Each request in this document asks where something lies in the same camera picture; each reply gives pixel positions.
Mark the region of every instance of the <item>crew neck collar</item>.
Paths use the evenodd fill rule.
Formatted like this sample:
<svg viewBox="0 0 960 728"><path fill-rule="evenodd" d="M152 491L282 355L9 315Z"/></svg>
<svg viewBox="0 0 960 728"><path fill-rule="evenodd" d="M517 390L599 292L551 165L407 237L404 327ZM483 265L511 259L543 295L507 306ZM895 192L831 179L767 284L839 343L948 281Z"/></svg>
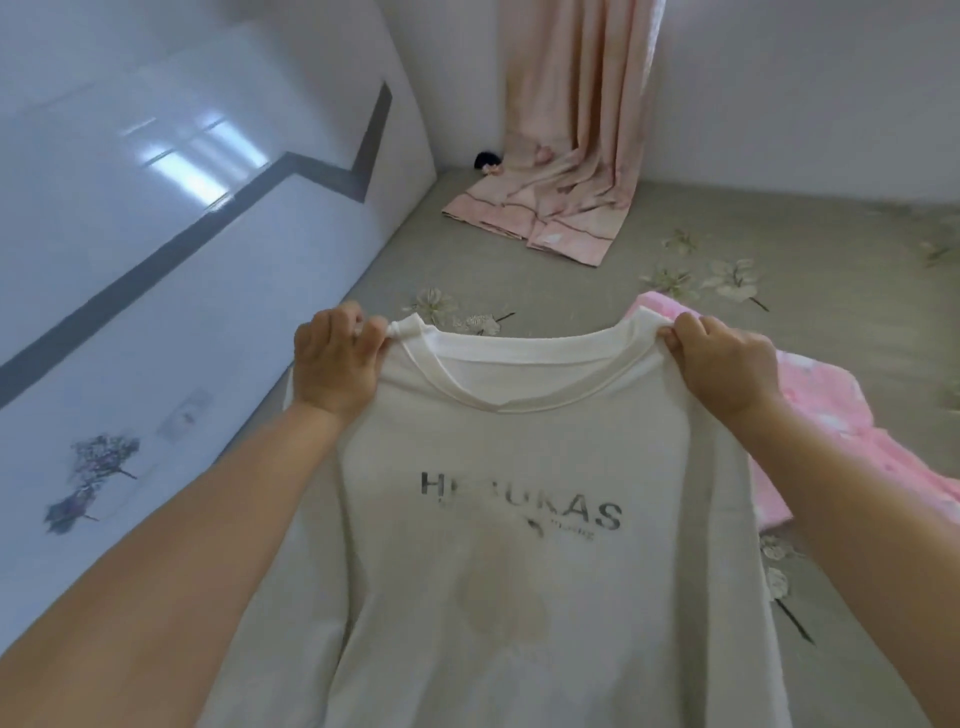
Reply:
<svg viewBox="0 0 960 728"><path fill-rule="evenodd" d="M657 352L657 328L668 319L638 308L616 326L558 339L510 339L440 331L416 313L391 324L388 335L437 389L477 409L500 413L536 412L571 404L615 381L648 353ZM458 381L444 359L504 366L549 366L597 363L592 371L547 394L528 399L481 398Z"/></svg>

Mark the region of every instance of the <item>white wall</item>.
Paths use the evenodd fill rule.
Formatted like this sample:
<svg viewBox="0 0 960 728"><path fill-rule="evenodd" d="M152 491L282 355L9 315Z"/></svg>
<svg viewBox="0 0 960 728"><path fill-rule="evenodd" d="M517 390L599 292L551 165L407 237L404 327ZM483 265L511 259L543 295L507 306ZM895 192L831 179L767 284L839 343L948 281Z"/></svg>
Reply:
<svg viewBox="0 0 960 728"><path fill-rule="evenodd" d="M500 147L497 0L378 0L441 167ZM643 178L960 198L960 4L668 0Z"/></svg>
<svg viewBox="0 0 960 728"><path fill-rule="evenodd" d="M0 0L0 364L284 152L350 168L393 92L364 203L284 180L0 408L0 650L209 466L289 365L296 324L343 298L435 179L370 0L255 1ZM198 390L205 409L165 440ZM47 532L72 443L102 432L140 438L137 479L103 484L98 521Z"/></svg>
<svg viewBox="0 0 960 728"><path fill-rule="evenodd" d="M497 0L377 0L441 169L503 144Z"/></svg>

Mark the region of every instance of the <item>person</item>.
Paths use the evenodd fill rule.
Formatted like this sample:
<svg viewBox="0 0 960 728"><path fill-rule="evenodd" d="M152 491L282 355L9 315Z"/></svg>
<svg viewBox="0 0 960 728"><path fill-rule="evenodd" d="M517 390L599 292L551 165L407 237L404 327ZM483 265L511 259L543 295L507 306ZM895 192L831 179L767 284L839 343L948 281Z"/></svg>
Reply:
<svg viewBox="0 0 960 728"><path fill-rule="evenodd" d="M310 475L373 398L386 331L356 303L297 329L291 406L104 554L10 647L0 725L194 724ZM776 484L933 724L960 725L960 529L796 414L765 337L688 313L658 336L692 394Z"/></svg>

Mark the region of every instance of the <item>hand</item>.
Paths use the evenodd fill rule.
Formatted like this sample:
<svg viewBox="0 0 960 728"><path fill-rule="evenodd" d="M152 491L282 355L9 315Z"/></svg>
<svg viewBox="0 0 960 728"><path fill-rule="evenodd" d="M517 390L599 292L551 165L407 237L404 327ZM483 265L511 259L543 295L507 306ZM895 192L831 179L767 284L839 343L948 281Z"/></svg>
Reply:
<svg viewBox="0 0 960 728"><path fill-rule="evenodd" d="M743 413L781 400L777 350L766 336L682 313L657 332L687 388L727 427Z"/></svg>
<svg viewBox="0 0 960 728"><path fill-rule="evenodd" d="M359 303L321 311L294 335L294 401L318 407L348 425L373 399L390 348L387 320L364 320Z"/></svg>

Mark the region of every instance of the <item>gray zigzag stripe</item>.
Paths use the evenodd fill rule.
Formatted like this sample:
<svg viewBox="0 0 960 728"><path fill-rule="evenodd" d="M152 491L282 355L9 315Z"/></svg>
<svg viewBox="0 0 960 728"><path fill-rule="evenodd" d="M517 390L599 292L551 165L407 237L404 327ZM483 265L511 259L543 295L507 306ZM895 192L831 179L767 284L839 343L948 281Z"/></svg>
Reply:
<svg viewBox="0 0 960 728"><path fill-rule="evenodd" d="M0 366L0 409L6 407L50 370L73 353L87 339L106 326L117 314L139 299L206 245L240 215L253 207L278 184L293 175L339 192L363 204L380 149L380 140L393 102L390 88L383 84L373 114L357 150L351 169L303 155L286 152L233 195L224 206L209 211L200 220L123 276L96 294L32 344Z"/></svg>

